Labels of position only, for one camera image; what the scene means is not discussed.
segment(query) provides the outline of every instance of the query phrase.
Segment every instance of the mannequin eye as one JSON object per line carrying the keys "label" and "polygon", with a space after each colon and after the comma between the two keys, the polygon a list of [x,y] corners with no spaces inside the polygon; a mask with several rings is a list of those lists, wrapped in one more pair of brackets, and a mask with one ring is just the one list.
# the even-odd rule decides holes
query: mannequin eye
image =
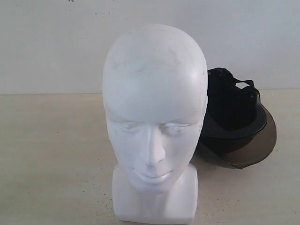
{"label": "mannequin eye", "polygon": [[168,135],[178,135],[186,131],[190,124],[168,123],[163,126],[163,132]]}
{"label": "mannequin eye", "polygon": [[136,130],[140,127],[140,124],[139,123],[134,123],[134,122],[125,122],[125,123],[120,123],[121,127],[124,129],[124,130]]}

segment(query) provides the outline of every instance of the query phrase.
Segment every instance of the mannequin base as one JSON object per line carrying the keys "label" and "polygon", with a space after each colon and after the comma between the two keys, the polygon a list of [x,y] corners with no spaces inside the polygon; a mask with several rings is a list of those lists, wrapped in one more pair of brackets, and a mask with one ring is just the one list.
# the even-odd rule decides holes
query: mannequin base
{"label": "mannequin base", "polygon": [[112,177],[112,198],[115,215],[122,221],[189,224],[197,208],[197,170],[189,164],[168,193],[146,195],[129,183],[124,171],[117,165]]}

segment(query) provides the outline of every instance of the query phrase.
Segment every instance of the mannequin face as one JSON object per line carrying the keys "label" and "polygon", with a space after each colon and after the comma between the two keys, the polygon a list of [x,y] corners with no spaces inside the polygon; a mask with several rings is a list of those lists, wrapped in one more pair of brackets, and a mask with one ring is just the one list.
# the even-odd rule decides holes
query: mannequin face
{"label": "mannequin face", "polygon": [[150,26],[112,47],[103,80],[107,130],[136,189],[161,194],[183,174],[202,129],[206,91],[205,59],[182,31]]}

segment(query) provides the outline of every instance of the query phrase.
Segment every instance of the beige table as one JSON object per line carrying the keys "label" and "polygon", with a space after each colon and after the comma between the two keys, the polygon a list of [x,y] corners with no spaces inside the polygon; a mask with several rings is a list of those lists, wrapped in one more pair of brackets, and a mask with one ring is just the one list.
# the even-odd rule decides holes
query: beige table
{"label": "beige table", "polygon": [[[194,158],[194,225],[300,225],[300,90],[262,91],[271,155],[243,170]],[[102,96],[0,96],[0,225],[113,225],[117,161]]]}

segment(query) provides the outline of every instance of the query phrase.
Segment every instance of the mannequin nose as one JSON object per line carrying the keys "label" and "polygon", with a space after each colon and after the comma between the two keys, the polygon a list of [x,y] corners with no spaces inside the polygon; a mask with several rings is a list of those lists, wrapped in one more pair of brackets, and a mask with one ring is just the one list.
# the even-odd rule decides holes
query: mannequin nose
{"label": "mannequin nose", "polygon": [[146,166],[154,167],[165,158],[162,135],[158,128],[154,127],[149,130],[147,142],[146,147],[141,151],[141,157]]}

